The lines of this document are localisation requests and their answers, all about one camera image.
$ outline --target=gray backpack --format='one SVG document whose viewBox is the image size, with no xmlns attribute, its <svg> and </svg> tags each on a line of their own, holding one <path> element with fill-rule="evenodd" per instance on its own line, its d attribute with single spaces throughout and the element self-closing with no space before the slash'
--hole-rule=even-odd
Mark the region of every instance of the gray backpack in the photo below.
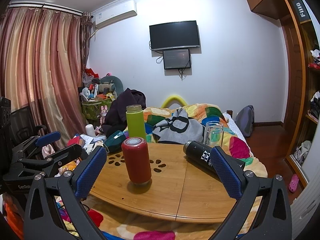
<svg viewBox="0 0 320 240">
<path fill-rule="evenodd" d="M 246 106 L 237 115 L 235 120 L 244 137 L 249 137 L 252 133 L 254 123 L 254 109 L 253 106 Z"/>
</svg>

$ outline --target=white wall-mounted air conditioner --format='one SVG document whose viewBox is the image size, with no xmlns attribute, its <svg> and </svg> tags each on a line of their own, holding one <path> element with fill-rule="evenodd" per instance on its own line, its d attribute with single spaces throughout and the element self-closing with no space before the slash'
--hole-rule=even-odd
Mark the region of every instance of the white wall-mounted air conditioner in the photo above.
<svg viewBox="0 0 320 240">
<path fill-rule="evenodd" d="M 137 5 L 134 0 L 121 3 L 96 14 L 96 27 L 101 29 L 112 23 L 137 15 Z"/>
</svg>

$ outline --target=laundry basket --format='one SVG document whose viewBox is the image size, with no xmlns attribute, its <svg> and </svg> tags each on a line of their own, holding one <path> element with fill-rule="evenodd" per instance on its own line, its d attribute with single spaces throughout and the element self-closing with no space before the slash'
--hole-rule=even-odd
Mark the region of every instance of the laundry basket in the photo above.
<svg viewBox="0 0 320 240">
<path fill-rule="evenodd" d="M 110 98 L 104 99 L 99 102 L 82 102 L 82 113 L 86 119 L 90 122 L 100 120 L 101 106 L 107 106 L 110 109 L 112 100 Z"/>
</svg>

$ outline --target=lime green thermos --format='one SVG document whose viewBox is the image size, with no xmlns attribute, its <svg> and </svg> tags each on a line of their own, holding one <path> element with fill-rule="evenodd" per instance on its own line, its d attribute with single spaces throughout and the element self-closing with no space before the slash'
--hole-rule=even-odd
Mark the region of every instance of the lime green thermos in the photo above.
<svg viewBox="0 0 320 240">
<path fill-rule="evenodd" d="M 143 110 L 141 105 L 127 106 L 126 116 L 129 137 L 141 137 L 146 140 L 146 128 L 144 126 Z"/>
</svg>

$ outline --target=pink clog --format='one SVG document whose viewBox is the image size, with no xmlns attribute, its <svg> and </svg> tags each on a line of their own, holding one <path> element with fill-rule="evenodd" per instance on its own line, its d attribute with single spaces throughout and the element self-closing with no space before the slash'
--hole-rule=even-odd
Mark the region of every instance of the pink clog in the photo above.
<svg viewBox="0 0 320 240">
<path fill-rule="evenodd" d="M 299 183 L 299 178 L 297 176 L 297 174 L 294 174 L 291 178 L 290 184 L 289 184 L 289 190 L 292 193 L 295 193 L 298 187 L 298 183 Z"/>
</svg>

